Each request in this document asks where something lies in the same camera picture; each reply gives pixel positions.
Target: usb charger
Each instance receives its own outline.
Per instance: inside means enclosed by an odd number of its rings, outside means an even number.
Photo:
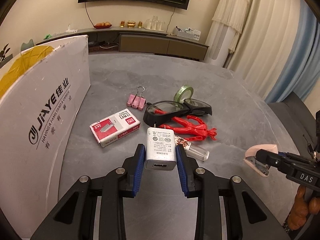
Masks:
[[[177,157],[173,130],[148,128],[146,169],[172,171],[176,164]]]

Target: red and white box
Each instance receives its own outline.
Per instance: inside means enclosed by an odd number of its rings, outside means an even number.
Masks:
[[[90,129],[101,147],[137,130],[140,121],[128,109],[110,115],[90,125]]]

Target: silver bolt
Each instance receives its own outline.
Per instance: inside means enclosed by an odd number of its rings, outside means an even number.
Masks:
[[[116,169],[116,173],[117,174],[124,174],[125,173],[125,169],[124,168],[118,168],[118,169]]]
[[[204,168],[197,168],[197,169],[196,169],[196,173],[198,173],[198,174],[204,174],[204,173],[205,173],[205,169],[204,169]]]
[[[239,176],[233,176],[232,177],[233,182],[235,183],[240,183],[241,182],[241,178]]]
[[[87,182],[88,179],[89,179],[88,176],[81,176],[80,179],[79,179],[79,181],[80,181],[80,182]]]

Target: blue curtain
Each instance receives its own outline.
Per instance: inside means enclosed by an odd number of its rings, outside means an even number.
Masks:
[[[306,2],[301,0],[297,35],[290,55],[265,101],[281,102],[292,91],[304,100],[319,76],[320,25]]]

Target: transparent plastic tube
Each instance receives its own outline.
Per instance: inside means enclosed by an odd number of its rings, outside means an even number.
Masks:
[[[194,158],[201,160],[203,162],[205,162],[209,157],[209,154],[210,154],[209,151],[202,149],[201,147],[194,145],[191,142],[189,142],[189,141],[187,141],[177,135],[174,135],[174,142],[176,145],[182,144],[186,154],[191,157],[194,157]]]

